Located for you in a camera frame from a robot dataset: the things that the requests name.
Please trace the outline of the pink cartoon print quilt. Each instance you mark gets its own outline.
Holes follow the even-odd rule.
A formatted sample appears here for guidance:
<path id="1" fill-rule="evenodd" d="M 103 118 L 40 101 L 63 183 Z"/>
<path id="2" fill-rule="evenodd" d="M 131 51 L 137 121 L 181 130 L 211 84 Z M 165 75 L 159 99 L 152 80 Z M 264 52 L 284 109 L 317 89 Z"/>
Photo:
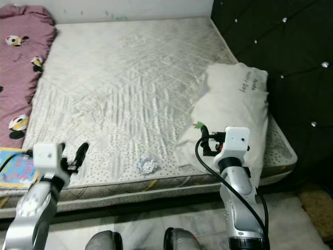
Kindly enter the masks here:
<path id="1" fill-rule="evenodd" d="M 40 5 L 0 9 L 0 146 L 20 148 L 27 133 L 37 81 L 56 36 Z"/>

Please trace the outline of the black tufted headboard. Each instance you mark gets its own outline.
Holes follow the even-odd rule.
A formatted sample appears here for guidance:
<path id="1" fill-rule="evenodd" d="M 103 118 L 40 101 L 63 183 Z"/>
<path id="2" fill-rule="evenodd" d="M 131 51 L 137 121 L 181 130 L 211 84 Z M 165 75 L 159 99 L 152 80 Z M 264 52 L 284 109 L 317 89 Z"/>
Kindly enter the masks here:
<path id="1" fill-rule="evenodd" d="M 214 0 L 241 63 L 268 72 L 269 112 L 298 162 L 295 183 L 333 194 L 333 0 Z"/>

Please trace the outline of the colourful children's book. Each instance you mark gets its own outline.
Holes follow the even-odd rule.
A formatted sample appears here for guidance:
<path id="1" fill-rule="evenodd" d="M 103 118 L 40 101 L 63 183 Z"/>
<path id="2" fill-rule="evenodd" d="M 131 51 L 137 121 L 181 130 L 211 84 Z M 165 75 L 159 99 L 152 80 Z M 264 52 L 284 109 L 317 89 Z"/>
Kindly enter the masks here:
<path id="1" fill-rule="evenodd" d="M 0 148 L 0 188 L 2 190 L 24 189 L 24 174 L 27 162 L 21 148 Z"/>

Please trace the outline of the white quilted mattress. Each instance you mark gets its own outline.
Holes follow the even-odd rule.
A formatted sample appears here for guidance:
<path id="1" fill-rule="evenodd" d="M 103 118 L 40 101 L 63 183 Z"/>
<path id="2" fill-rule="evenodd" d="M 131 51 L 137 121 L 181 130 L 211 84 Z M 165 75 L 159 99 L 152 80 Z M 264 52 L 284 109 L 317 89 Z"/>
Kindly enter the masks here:
<path id="1" fill-rule="evenodd" d="M 240 64 L 207 18 L 58 24 L 38 81 L 24 147 L 90 148 L 57 209 L 82 210 L 217 192 L 219 182 L 175 165 L 174 147 L 207 92 L 209 65 Z M 297 155 L 268 113 L 260 183 L 284 179 Z M 159 163 L 140 174 L 143 155 Z"/>

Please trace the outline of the grey left robot leg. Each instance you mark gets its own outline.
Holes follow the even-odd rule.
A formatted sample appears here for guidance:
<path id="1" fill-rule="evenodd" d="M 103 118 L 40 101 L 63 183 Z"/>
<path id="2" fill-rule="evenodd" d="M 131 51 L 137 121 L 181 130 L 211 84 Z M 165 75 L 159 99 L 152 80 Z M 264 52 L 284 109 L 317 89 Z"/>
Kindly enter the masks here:
<path id="1" fill-rule="evenodd" d="M 88 241 L 85 250 L 123 250 L 123 240 L 117 232 L 100 231 Z"/>

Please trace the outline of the grey right robot leg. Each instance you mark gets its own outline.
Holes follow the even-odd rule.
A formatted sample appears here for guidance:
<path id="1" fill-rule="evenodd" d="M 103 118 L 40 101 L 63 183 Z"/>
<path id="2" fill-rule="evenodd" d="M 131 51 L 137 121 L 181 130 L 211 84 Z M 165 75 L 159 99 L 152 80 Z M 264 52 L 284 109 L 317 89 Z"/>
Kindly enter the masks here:
<path id="1" fill-rule="evenodd" d="M 164 233 L 164 250 L 203 250 L 195 236 L 186 229 L 169 227 Z"/>

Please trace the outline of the white paper ball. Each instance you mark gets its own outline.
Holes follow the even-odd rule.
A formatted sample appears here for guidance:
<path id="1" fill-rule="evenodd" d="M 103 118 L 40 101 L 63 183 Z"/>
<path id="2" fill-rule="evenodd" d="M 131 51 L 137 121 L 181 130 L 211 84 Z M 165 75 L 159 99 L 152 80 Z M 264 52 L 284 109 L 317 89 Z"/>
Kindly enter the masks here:
<path id="1" fill-rule="evenodd" d="M 150 156 L 143 155 L 136 163 L 136 169 L 140 174 L 147 176 L 159 169 L 159 163 Z"/>

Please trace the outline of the white pillow with green tree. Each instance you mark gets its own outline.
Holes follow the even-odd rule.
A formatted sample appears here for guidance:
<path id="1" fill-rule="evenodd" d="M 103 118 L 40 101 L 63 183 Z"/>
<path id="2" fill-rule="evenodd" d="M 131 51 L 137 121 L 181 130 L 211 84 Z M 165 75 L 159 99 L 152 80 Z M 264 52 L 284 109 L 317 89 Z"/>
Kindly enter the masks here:
<path id="1" fill-rule="evenodd" d="M 207 67 L 204 80 L 207 92 L 195 102 L 188 120 L 191 125 L 174 146 L 174 164 L 207 173 L 194 153 L 201 137 L 196 124 L 204 124 L 210 133 L 223 132 L 229 126 L 247 127 L 250 149 L 245 165 L 252 183 L 259 184 L 268 132 L 268 73 L 245 64 L 213 64 Z"/>

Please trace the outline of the grey robot leg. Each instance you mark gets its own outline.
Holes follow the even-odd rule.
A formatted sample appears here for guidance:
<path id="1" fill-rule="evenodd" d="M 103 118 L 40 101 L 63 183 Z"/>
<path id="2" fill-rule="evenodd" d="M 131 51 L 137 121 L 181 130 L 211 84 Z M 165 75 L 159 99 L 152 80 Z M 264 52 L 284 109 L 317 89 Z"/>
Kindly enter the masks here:
<path id="1" fill-rule="evenodd" d="M 186 229 L 169 227 L 164 233 L 164 250 L 203 250 L 195 236 Z"/>
<path id="2" fill-rule="evenodd" d="M 123 250 L 123 240 L 117 232 L 100 231 L 88 241 L 85 250 Z"/>

